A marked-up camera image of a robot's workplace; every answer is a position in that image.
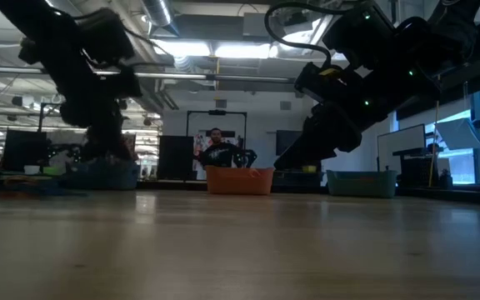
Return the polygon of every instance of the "man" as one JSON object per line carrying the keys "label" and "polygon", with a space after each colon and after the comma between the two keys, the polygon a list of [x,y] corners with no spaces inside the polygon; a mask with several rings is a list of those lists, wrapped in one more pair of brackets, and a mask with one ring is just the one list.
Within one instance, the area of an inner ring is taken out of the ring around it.
{"label": "man", "polygon": [[212,146],[201,155],[201,164],[203,166],[215,166],[230,168],[233,164],[233,156],[241,155],[242,149],[232,145],[228,142],[222,142],[222,131],[218,128],[213,128],[210,131],[210,138],[212,139]]}

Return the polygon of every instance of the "orange plastic bin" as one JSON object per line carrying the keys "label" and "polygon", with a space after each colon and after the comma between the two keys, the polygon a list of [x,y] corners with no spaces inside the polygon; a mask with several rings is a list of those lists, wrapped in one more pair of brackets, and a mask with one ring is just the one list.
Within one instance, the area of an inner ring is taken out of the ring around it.
{"label": "orange plastic bin", "polygon": [[269,195],[273,168],[231,168],[207,166],[207,188],[212,194]]}

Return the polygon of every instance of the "wooden table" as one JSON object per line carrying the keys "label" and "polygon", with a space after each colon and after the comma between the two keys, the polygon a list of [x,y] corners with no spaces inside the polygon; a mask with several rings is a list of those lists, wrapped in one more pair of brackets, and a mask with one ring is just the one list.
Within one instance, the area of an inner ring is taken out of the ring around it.
{"label": "wooden table", "polygon": [[0,201],[0,299],[480,299],[480,206],[205,192]]}

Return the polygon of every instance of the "black shirt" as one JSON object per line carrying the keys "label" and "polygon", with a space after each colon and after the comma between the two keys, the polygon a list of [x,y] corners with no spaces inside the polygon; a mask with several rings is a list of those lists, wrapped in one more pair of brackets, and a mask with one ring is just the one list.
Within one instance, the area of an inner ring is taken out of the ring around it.
{"label": "black shirt", "polygon": [[203,166],[226,167],[232,166],[233,155],[240,154],[239,147],[228,142],[220,142],[208,147],[202,154],[201,164]]}

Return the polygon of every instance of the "teal plastic bin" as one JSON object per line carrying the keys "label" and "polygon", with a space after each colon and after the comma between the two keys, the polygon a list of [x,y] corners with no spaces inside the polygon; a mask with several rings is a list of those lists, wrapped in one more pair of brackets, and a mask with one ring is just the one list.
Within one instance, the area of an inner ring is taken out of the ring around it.
{"label": "teal plastic bin", "polygon": [[327,170],[327,185],[333,196],[393,198],[396,194],[396,171],[333,172]]}

